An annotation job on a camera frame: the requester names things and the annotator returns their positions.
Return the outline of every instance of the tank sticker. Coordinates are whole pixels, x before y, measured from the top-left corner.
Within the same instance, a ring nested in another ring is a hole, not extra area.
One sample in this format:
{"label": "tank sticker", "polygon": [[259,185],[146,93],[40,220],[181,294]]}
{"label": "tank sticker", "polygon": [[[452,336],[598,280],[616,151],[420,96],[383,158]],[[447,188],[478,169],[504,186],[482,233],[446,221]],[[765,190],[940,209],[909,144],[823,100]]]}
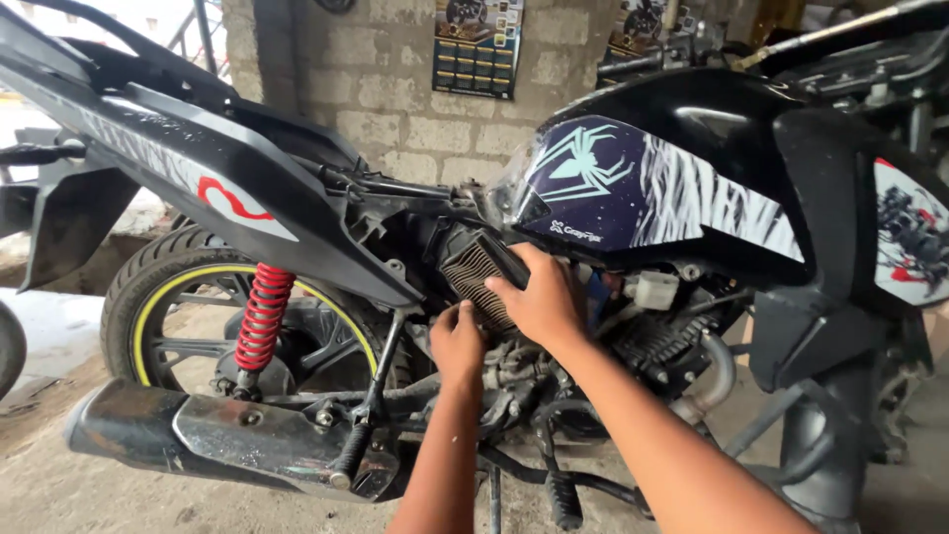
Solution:
{"label": "tank sticker", "polygon": [[[142,115],[158,115],[150,109],[137,108],[138,113]],[[210,204],[225,219],[278,238],[299,241],[286,226],[275,220],[251,195],[232,181],[217,176],[201,163],[98,113],[83,107],[77,109],[88,126],[88,131],[100,142],[133,162],[144,165],[165,180],[190,191]]]}
{"label": "tank sticker", "polygon": [[949,296],[949,210],[890,162],[877,183],[876,283],[915,306]]}
{"label": "tank sticker", "polygon": [[528,181],[551,213],[526,226],[594,249],[701,238],[706,226],[804,261],[779,203],[722,177],[677,146],[606,117],[552,128]]}

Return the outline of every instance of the rear shock absorber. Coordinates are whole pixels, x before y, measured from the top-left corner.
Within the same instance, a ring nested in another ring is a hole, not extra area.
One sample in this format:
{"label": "rear shock absorber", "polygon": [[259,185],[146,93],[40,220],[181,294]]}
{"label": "rear shock absorber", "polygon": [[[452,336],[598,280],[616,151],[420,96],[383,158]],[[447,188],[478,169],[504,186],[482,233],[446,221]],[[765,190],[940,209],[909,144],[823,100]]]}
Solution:
{"label": "rear shock absorber", "polygon": [[273,359],[280,324],[287,310],[290,290],[296,275],[258,263],[250,298],[244,310],[240,334],[234,348],[237,363],[237,387],[234,398],[258,400],[257,377]]}

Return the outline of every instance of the brick wall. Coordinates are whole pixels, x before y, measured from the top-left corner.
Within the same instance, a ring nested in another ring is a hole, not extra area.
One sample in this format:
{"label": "brick wall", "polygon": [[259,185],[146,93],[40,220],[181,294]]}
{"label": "brick wall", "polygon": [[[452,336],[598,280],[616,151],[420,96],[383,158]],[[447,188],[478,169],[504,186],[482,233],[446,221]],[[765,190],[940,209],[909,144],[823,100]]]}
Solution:
{"label": "brick wall", "polygon": [[514,101],[431,88],[435,0],[224,0],[246,98],[338,129],[401,180],[488,180],[553,111],[589,92],[620,0],[526,0]]}

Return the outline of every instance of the muffler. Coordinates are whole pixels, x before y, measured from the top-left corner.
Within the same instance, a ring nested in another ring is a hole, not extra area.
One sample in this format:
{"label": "muffler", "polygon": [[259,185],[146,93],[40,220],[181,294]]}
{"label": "muffler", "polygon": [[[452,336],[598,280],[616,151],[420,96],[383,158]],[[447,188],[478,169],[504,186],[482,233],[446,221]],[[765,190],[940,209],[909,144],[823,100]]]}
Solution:
{"label": "muffler", "polygon": [[411,466],[400,471],[391,439],[374,437],[351,489],[340,491],[329,483],[332,463],[350,430],[348,423],[314,425],[299,411],[146,388],[114,378],[73,409],[64,437],[74,452],[138,469],[338,501],[373,503],[399,497],[401,480],[407,480]]}

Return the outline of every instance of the pleated air filter element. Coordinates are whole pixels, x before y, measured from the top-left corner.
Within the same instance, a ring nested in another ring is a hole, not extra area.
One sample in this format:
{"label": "pleated air filter element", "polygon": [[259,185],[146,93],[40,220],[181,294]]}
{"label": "pleated air filter element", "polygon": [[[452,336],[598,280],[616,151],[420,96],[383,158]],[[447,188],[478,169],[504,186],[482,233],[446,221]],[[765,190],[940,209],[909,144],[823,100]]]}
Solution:
{"label": "pleated air filter element", "polygon": [[523,290],[528,285],[530,272],[500,241],[479,232],[465,248],[441,263],[441,273],[458,296],[474,303],[484,330],[504,332],[514,328],[504,303],[484,287],[484,280],[503,277]]}

